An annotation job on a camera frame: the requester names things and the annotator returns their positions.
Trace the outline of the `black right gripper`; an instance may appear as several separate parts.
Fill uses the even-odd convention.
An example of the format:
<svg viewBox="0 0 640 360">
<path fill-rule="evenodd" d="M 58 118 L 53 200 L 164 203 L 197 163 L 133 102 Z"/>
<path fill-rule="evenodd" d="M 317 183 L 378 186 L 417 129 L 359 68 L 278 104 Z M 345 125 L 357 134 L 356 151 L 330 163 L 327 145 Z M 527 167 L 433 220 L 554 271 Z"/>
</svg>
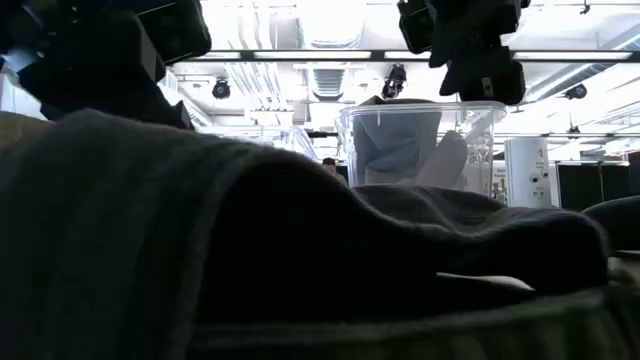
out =
<svg viewBox="0 0 640 360">
<path fill-rule="evenodd" d="M 501 37 L 517 31 L 521 0 L 431 1 L 434 29 L 429 66 L 447 67 L 440 94 L 463 101 L 516 105 L 526 92 L 523 66 Z"/>
</svg>

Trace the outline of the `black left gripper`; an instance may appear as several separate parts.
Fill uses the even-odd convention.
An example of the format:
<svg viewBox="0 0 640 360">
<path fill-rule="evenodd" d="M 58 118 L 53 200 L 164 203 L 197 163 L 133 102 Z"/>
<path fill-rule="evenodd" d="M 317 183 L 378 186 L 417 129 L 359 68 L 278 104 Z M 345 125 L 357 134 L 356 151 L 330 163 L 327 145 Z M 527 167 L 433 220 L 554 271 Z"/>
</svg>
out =
<svg viewBox="0 0 640 360">
<path fill-rule="evenodd" d="M 139 17 L 98 1 L 4 1 L 1 61 L 59 119 L 91 108 L 193 130 L 183 101 L 157 83 L 165 66 Z"/>
</svg>

